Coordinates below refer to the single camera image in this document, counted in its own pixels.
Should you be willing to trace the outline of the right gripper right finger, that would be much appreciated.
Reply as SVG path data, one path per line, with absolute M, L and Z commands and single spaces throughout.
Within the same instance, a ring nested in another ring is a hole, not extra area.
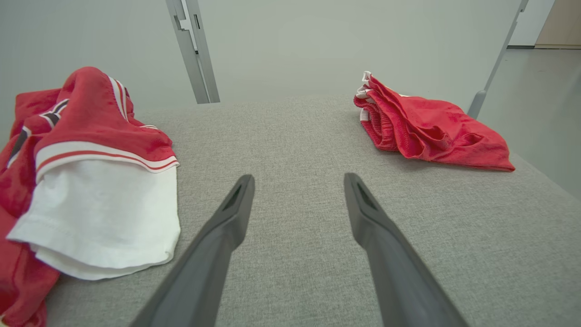
M 363 180 L 346 173 L 351 231 L 365 250 L 386 327 L 466 327 L 452 300 Z

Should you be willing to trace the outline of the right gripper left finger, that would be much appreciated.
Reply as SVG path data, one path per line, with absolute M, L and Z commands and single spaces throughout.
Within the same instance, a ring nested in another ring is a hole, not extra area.
M 241 176 L 158 286 L 133 327 L 213 327 L 231 254 L 245 239 L 255 178 Z

